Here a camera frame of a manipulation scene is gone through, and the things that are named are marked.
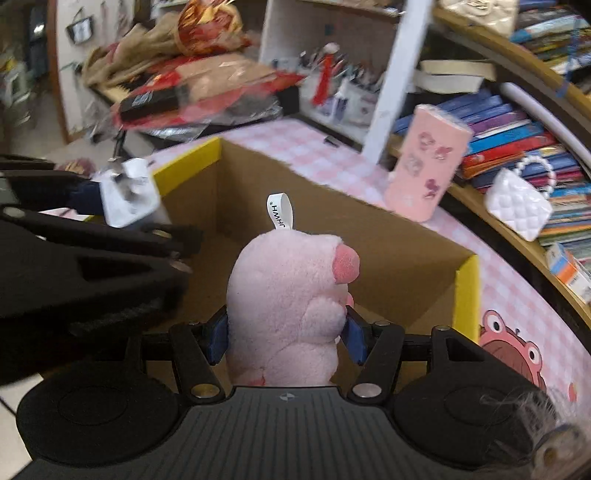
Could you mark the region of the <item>pink plush pig toy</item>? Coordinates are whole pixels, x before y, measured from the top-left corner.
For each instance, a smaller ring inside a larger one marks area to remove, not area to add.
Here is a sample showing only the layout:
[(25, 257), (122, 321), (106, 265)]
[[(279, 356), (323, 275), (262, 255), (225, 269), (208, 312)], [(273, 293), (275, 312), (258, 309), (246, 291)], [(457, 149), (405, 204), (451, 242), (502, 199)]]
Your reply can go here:
[(273, 230), (242, 249), (228, 279), (229, 379), (235, 386), (328, 386), (360, 256), (339, 236), (294, 229), (287, 194), (271, 194), (266, 210)]

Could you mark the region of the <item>white power adapter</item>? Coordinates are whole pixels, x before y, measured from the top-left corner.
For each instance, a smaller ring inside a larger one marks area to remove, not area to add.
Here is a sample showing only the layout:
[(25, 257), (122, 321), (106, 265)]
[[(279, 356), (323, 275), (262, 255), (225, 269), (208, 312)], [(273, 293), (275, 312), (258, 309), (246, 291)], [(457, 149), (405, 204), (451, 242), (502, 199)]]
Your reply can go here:
[(155, 221), (161, 213), (160, 193), (143, 158), (113, 160), (98, 176), (106, 223), (113, 228), (135, 228)]

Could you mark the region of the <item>yellow cardboard box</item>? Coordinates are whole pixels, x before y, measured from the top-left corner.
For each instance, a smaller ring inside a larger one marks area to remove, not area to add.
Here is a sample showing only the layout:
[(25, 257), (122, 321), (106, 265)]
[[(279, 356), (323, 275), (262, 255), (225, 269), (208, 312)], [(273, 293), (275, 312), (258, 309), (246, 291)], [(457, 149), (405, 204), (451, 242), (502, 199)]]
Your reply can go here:
[(204, 232), (186, 312), (229, 315), (238, 386), (345, 382), (346, 307), (409, 332), (449, 325), (479, 337), (479, 272), (464, 247), (385, 209), (212, 139), (154, 170), (172, 220)]

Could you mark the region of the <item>pink checkered cartoon table mat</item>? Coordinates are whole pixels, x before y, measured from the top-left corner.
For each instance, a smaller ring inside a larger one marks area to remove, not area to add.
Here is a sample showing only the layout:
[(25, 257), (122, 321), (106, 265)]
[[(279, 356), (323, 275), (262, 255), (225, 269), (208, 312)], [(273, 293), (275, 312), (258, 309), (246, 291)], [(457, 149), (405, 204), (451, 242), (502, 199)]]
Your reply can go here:
[(386, 172), (297, 120), (277, 120), (155, 152), (147, 163), (170, 218), (204, 233), (178, 313), (204, 321), (226, 299), (238, 254), (273, 227), (266, 199), (286, 193), (298, 230), (339, 236), (361, 259), (351, 285), (358, 312), (411, 333), (456, 325), (475, 304), (466, 336), (500, 316), (542, 356), (552, 396), (590, 410), (590, 356), (558, 313), (510, 264), (443, 210), (426, 224), (388, 212)]

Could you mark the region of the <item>white quilted pearl handbag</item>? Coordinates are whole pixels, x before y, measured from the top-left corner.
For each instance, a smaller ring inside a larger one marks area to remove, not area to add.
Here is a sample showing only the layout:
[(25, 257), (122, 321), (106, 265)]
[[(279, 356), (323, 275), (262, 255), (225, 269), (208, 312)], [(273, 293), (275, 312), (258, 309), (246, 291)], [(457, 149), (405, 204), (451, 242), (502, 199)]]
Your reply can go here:
[[(522, 177), (525, 168), (539, 165), (547, 175), (546, 185), (535, 188)], [(537, 239), (553, 213), (549, 201), (557, 183), (551, 164), (538, 155), (526, 156), (513, 169), (502, 168), (485, 194), (487, 212), (523, 240)]]

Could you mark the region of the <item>pink cartoon cylinder holder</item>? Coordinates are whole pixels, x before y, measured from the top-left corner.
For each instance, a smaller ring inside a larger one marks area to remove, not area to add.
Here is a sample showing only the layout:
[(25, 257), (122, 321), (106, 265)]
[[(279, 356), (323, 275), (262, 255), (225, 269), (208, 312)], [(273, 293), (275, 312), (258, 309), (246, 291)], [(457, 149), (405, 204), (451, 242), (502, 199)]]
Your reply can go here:
[(399, 216), (431, 219), (473, 138), (462, 120), (434, 105), (415, 107), (384, 201)]

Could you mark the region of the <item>orange blue white carton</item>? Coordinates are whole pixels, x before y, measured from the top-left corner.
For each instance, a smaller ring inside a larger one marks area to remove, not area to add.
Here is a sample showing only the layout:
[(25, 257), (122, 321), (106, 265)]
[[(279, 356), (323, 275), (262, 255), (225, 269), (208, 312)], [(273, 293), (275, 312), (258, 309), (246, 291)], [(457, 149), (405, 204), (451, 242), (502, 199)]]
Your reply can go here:
[(583, 265), (560, 243), (554, 243), (546, 251), (550, 272), (584, 303), (591, 301), (590, 274)]

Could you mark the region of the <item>red gold plastic bags pile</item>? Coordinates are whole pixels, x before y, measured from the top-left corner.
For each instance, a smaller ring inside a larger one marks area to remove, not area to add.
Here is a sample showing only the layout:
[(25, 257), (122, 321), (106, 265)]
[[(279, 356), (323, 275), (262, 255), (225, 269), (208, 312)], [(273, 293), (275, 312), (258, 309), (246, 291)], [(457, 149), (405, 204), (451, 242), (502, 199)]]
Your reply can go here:
[(111, 89), (149, 77), (111, 108), (114, 125), (125, 130), (245, 123), (273, 114), (277, 93), (303, 80), (243, 55), (250, 44), (233, 2), (190, 1), (153, 28), (136, 25), (118, 43), (92, 51), (81, 80)]

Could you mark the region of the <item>row of colourful books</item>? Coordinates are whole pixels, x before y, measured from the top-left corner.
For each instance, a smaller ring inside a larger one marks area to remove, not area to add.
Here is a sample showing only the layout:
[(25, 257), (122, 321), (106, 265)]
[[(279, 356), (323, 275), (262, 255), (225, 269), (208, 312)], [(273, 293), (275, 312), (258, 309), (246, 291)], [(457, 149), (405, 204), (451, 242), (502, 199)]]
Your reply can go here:
[(436, 94), (413, 94), (410, 106), (433, 104), (466, 123), (473, 131), (468, 154), (461, 163), (452, 194), (481, 216), (479, 200), (492, 187), (497, 174), (511, 169), (528, 155), (545, 158), (554, 169), (557, 184), (550, 197), (553, 214), (538, 242), (549, 248), (558, 242), (590, 260), (590, 165), (558, 134), (508, 97), (481, 89), (475, 94), (444, 99)]

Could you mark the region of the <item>white side shelf unit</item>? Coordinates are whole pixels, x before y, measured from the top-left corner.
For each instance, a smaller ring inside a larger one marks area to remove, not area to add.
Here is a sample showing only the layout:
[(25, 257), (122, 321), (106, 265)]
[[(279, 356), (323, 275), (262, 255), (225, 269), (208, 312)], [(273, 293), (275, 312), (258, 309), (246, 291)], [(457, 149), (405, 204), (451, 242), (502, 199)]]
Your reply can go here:
[[(431, 1), (270, 1), (259, 59), (304, 74), (304, 114), (360, 144), (380, 163), (412, 84), (432, 19)], [(322, 72), (348, 99), (346, 117), (315, 106)]]

